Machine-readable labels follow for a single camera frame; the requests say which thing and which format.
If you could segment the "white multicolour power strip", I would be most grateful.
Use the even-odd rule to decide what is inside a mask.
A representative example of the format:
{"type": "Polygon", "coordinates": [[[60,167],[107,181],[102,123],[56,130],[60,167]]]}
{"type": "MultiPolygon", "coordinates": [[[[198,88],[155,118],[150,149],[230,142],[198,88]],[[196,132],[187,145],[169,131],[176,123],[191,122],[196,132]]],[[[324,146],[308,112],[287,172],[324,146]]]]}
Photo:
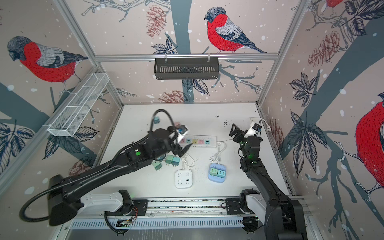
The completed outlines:
{"type": "Polygon", "coordinates": [[[185,135],[179,142],[181,146],[187,146],[192,144],[192,147],[196,148],[216,148],[217,137],[216,136],[200,136],[200,135],[185,135]]]}

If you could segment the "blue square socket cube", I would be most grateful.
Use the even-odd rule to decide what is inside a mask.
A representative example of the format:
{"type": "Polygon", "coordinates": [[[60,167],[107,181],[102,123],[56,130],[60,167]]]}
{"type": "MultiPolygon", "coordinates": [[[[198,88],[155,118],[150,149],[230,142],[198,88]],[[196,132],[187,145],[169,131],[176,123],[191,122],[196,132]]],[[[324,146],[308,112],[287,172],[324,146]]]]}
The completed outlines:
{"type": "Polygon", "coordinates": [[[224,165],[212,163],[209,166],[208,179],[215,183],[223,183],[226,180],[227,168],[224,165]]]}

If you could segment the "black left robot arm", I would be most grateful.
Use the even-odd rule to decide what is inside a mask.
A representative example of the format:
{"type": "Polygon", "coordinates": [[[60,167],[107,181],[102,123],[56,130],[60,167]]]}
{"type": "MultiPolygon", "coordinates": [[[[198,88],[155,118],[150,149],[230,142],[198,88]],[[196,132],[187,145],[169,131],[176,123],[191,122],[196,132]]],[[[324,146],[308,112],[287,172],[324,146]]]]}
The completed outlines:
{"type": "Polygon", "coordinates": [[[58,226],[73,219],[85,207],[81,197],[92,190],[120,177],[149,166],[155,159],[172,152],[183,156],[190,145],[181,147],[181,139],[187,134],[184,125],[177,128],[157,129],[144,138],[122,148],[114,158],[84,173],[63,178],[50,178],[48,194],[48,221],[58,226]]]}

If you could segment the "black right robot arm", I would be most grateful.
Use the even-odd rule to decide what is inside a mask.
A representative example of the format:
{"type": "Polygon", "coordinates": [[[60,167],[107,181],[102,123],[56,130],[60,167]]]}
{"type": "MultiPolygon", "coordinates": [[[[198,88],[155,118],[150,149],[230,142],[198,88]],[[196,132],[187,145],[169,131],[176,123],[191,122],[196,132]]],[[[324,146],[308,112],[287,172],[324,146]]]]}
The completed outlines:
{"type": "Polygon", "coordinates": [[[242,131],[232,124],[229,136],[239,144],[241,170],[256,185],[257,190],[244,190],[241,208],[254,212],[263,222],[267,240],[307,240],[304,210],[297,200],[292,200],[272,180],[260,159],[262,126],[251,124],[242,131]]]}

